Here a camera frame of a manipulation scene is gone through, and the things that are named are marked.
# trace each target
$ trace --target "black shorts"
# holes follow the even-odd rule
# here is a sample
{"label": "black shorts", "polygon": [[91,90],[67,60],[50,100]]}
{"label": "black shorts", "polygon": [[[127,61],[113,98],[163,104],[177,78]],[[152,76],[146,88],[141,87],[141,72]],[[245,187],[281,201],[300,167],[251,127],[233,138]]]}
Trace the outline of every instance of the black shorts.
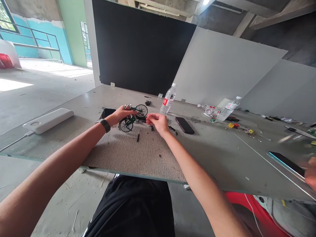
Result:
{"label": "black shorts", "polygon": [[120,175],[113,179],[85,237],[175,236],[168,184]]}

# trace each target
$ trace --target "green wall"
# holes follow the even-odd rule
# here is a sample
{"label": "green wall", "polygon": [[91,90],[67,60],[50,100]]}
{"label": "green wall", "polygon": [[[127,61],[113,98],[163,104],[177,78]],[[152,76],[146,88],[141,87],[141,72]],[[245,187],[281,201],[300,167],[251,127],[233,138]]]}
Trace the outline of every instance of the green wall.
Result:
{"label": "green wall", "polygon": [[87,67],[80,22],[86,22],[83,0],[58,0],[73,58],[73,64]]}

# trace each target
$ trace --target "black smartwatch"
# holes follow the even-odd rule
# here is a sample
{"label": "black smartwatch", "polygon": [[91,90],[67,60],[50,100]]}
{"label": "black smartwatch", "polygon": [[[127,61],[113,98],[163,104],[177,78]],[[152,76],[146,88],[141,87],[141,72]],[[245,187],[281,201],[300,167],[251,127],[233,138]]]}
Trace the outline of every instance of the black smartwatch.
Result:
{"label": "black smartwatch", "polygon": [[100,123],[103,125],[103,127],[105,128],[106,132],[108,133],[111,130],[111,126],[109,125],[109,123],[105,120],[105,119],[99,119],[96,123]]}

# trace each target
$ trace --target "bottle label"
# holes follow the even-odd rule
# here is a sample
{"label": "bottle label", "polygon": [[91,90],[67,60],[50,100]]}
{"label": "bottle label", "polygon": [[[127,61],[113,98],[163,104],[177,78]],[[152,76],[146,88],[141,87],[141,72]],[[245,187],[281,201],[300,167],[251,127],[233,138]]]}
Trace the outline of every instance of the bottle label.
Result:
{"label": "bottle label", "polygon": [[237,105],[232,104],[232,103],[228,103],[225,108],[227,108],[227,109],[236,109]]}
{"label": "bottle label", "polygon": [[164,99],[164,102],[162,103],[165,106],[171,106],[171,103],[173,102],[173,99]]}

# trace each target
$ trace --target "gray table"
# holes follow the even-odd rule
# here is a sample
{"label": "gray table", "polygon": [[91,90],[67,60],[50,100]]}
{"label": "gray table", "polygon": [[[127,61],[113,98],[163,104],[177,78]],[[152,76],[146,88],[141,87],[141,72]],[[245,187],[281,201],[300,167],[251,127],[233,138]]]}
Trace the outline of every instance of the gray table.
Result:
{"label": "gray table", "polygon": [[[75,116],[48,130],[34,134],[9,147],[1,155],[44,161],[57,149],[93,126],[103,108],[118,108],[122,104],[144,104],[151,100],[149,113],[159,112],[163,99],[153,95],[101,85],[58,108],[73,110]],[[295,152],[276,143],[286,136],[284,123],[270,122],[260,116],[237,111],[240,124],[261,130],[264,137],[249,137],[244,131],[227,128],[227,123],[212,123],[195,105],[174,101],[167,117],[179,135],[177,139],[214,177],[223,190],[312,201],[315,193],[282,165],[270,158],[269,150],[279,151],[296,163]],[[175,117],[185,117],[196,131],[182,132]],[[27,131],[18,126],[0,136],[1,147],[12,143]],[[185,177],[165,141],[148,125],[134,124],[133,131],[124,133],[112,128],[92,150],[84,167],[145,178],[185,183]]]}

